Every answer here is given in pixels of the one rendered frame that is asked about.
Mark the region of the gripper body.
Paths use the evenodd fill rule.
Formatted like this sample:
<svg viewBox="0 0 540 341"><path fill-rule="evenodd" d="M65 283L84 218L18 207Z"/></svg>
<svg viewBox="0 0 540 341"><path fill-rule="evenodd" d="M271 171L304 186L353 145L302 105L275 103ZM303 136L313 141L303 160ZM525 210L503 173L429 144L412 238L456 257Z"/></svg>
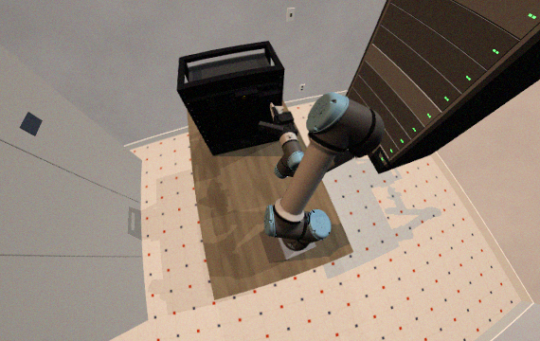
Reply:
<svg viewBox="0 0 540 341"><path fill-rule="evenodd" d="M278 115L278 119L276 119L276 117L274 116L274 124L275 125L279 125L279 126L282 126L284 127L283 130L290 130L290 131L282 131L280 134L279 134L279 138L285 134L285 133L295 133L296 136L297 136L297 133L298 133L298 130L295 128L294 126L294 117L291 113L291 111L289 112L282 112L282 114L279 114ZM294 127L294 128L293 128Z"/></svg>

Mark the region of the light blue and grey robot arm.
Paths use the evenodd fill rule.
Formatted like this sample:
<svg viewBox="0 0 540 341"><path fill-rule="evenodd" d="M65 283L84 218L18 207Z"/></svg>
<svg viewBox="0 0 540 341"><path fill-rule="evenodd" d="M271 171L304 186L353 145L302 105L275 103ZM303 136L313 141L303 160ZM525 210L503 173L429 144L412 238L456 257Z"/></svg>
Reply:
<svg viewBox="0 0 540 341"><path fill-rule="evenodd" d="M310 143L305 153L294 133L280 137L284 155L274 173L280 179L293 178L283 197L265 210L267 236L281 238L293 251L303 250L308 243L329 236L331 221L327 214L320 209L310 213L303 209L326 172L354 157L361 158L379 146L385 126L380 115L373 111L346 96L326 93L315 102L307 116Z"/></svg>

